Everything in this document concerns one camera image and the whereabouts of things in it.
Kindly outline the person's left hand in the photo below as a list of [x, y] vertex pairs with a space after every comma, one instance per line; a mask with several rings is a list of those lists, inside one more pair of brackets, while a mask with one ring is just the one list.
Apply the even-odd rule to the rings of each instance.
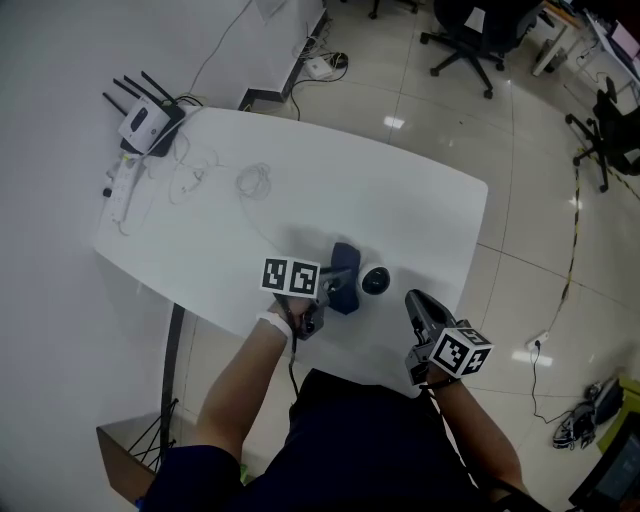
[[270, 311], [279, 315], [291, 328], [295, 334], [299, 332], [302, 318], [305, 312], [311, 307], [312, 301], [308, 298], [290, 297], [275, 294], [275, 301], [270, 307]]

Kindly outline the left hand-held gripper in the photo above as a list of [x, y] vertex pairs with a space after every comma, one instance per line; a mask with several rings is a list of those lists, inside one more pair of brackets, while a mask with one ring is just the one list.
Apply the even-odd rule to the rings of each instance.
[[259, 282], [261, 291], [273, 295], [308, 298], [311, 307], [305, 312], [296, 340], [307, 340], [324, 325], [324, 310], [330, 303], [351, 300], [348, 282], [350, 268], [321, 268], [319, 263], [290, 257], [266, 258]]

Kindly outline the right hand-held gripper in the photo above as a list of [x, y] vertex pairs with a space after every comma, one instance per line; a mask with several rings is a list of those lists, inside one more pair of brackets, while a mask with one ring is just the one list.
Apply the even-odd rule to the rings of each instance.
[[451, 312], [435, 298], [421, 290], [405, 295], [405, 307], [418, 340], [405, 364], [413, 385], [427, 381], [430, 366], [458, 380], [480, 371], [494, 345], [474, 328], [455, 326]]

